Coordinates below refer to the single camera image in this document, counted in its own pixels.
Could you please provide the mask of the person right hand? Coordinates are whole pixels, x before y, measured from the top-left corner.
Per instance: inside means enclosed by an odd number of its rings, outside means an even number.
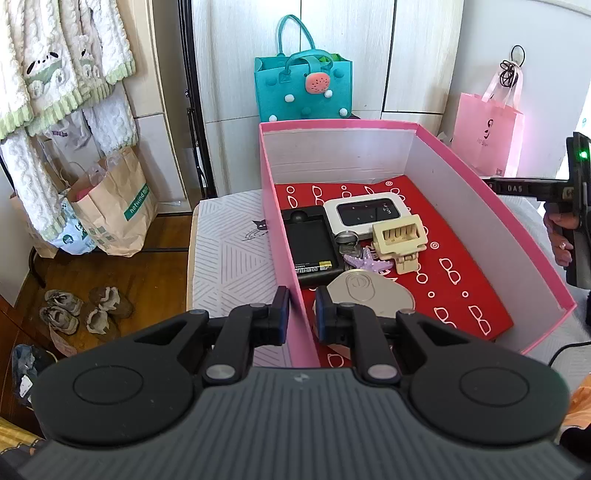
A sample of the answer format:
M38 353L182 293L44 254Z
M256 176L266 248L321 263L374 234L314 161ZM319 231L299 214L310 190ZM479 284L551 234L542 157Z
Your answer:
M546 212L543 220L555 262L561 267L568 267L573 260L574 245L563 233L566 230L577 229L579 226L579 217L573 213Z

